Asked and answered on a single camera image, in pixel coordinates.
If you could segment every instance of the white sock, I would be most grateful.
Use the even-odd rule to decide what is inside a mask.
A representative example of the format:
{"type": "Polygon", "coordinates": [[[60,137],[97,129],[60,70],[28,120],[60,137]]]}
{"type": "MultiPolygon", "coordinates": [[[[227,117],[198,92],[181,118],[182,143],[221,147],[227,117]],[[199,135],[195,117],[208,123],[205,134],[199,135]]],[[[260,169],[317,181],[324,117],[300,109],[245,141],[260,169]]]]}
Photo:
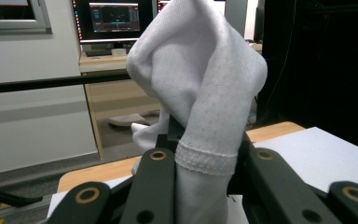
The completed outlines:
{"type": "Polygon", "coordinates": [[[168,131],[169,114],[186,132],[176,149],[178,224],[226,223],[226,190],[252,99],[264,85],[264,59],[212,0],[172,0],[130,51],[127,68],[164,110],[136,132],[144,149],[168,131]]]}

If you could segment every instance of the monitor screen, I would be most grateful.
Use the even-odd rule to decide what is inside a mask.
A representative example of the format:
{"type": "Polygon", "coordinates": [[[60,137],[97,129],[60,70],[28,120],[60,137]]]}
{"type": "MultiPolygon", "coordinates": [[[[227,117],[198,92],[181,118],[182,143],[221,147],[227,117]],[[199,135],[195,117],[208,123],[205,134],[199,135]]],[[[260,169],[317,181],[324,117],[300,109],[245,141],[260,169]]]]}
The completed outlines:
{"type": "Polygon", "coordinates": [[[148,0],[72,0],[79,42],[135,41],[153,20],[148,0]]]}

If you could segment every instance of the window frame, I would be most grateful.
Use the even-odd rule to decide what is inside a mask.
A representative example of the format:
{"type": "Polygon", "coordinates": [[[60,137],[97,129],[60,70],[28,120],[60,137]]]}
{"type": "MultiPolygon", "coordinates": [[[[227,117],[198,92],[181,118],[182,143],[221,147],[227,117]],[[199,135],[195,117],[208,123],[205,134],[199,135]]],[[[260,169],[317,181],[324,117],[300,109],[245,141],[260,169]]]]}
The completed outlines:
{"type": "Polygon", "coordinates": [[[45,0],[30,0],[34,20],[0,20],[0,35],[52,34],[45,0]]]}

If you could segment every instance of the window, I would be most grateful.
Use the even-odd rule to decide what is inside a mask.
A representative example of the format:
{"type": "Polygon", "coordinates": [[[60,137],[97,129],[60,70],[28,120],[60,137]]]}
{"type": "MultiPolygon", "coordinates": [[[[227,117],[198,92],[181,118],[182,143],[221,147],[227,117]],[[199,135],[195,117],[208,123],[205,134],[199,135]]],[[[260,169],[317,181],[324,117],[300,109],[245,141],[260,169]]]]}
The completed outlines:
{"type": "Polygon", "coordinates": [[[0,0],[0,34],[51,34],[45,0],[0,0]]]}

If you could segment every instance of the sock cuff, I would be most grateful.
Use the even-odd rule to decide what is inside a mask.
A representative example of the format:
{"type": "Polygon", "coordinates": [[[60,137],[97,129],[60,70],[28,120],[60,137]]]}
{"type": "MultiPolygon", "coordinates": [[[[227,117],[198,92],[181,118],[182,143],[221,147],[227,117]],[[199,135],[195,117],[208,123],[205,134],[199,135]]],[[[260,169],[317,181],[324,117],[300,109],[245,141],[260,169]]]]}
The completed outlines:
{"type": "Polygon", "coordinates": [[[179,141],[175,152],[175,161],[184,168],[206,175],[233,175],[237,163],[238,152],[223,154],[202,151],[179,141]]]}

